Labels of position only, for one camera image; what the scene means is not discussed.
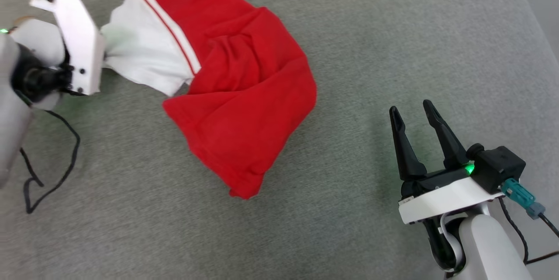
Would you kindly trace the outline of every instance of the green light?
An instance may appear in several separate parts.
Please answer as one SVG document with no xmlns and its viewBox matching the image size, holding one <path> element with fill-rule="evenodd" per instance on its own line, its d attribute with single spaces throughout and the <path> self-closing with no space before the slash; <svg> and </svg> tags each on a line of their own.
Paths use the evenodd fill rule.
<svg viewBox="0 0 559 280">
<path fill-rule="evenodd" d="M 464 168 L 466 169 L 468 174 L 471 175 L 472 172 L 473 172 L 474 165 L 473 164 L 466 164 L 466 166 Z"/>
</svg>

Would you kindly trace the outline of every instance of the gray carpet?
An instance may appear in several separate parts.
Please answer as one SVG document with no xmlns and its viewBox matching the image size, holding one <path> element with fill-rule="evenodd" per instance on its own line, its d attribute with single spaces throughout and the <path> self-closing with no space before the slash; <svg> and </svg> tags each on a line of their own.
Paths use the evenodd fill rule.
<svg viewBox="0 0 559 280">
<path fill-rule="evenodd" d="M 121 1 L 84 0 L 99 25 Z M 284 21 L 319 89 L 260 194 L 229 197 L 165 115 L 164 95 L 106 71 L 102 93 L 56 108 L 82 136 L 62 188 L 25 214 L 18 158 L 0 190 L 0 277 L 419 279 L 436 266 L 425 230 L 397 212 L 388 110 L 399 107 L 435 170 L 442 153 L 426 98 L 465 146 L 505 145 L 523 157 L 523 183 L 559 222 L 559 66 L 525 0 L 248 1 Z M 45 17 L 26 0 L 0 6 L 3 27 Z M 48 186 L 73 143 L 37 113 L 24 148 Z M 540 245 L 534 255 L 556 247 L 541 223 L 509 208 Z"/>
</svg>

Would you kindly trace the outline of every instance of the clothing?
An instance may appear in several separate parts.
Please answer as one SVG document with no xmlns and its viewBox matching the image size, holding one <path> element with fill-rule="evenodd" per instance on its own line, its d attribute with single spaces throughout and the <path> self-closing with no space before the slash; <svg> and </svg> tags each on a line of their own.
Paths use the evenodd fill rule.
<svg viewBox="0 0 559 280">
<path fill-rule="evenodd" d="M 124 0 L 102 28 L 106 63 L 172 96 L 163 107 L 192 152 L 231 188 L 258 193 L 313 109 L 305 53 L 265 7 L 244 0 Z"/>
</svg>

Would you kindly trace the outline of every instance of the white bracket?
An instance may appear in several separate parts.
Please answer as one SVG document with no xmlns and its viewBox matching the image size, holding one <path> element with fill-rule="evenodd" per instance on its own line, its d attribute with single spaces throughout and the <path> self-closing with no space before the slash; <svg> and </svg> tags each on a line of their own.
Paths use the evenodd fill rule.
<svg viewBox="0 0 559 280">
<path fill-rule="evenodd" d="M 85 95 L 99 91 L 104 39 L 82 0 L 31 0 L 30 5 L 54 14 L 70 54 L 72 86 Z"/>
<path fill-rule="evenodd" d="M 421 196 L 401 200 L 398 210 L 405 224 L 475 206 L 503 196 L 489 194 L 472 178 L 463 178 Z"/>
</svg>

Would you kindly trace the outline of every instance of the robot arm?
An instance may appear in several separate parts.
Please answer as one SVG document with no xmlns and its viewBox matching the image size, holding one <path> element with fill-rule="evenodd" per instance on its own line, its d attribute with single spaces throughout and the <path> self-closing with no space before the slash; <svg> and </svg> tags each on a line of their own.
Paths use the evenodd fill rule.
<svg viewBox="0 0 559 280">
<path fill-rule="evenodd" d="M 400 113 L 392 107 L 394 145 L 404 181 L 399 202 L 402 220 L 423 223 L 433 257 L 447 279 L 531 279 L 505 230 L 487 208 L 487 202 L 503 196 L 501 183 L 518 180 L 525 162 L 505 147 L 485 151 L 477 144 L 466 152 L 433 103 L 425 100 L 423 106 L 437 131 L 445 169 L 427 173 L 407 140 Z"/>
<path fill-rule="evenodd" d="M 36 19 L 0 34 L 0 188 L 32 119 L 33 107 L 52 109 L 62 93 L 99 91 L 104 39 L 81 0 L 30 0 L 57 25 Z"/>
</svg>

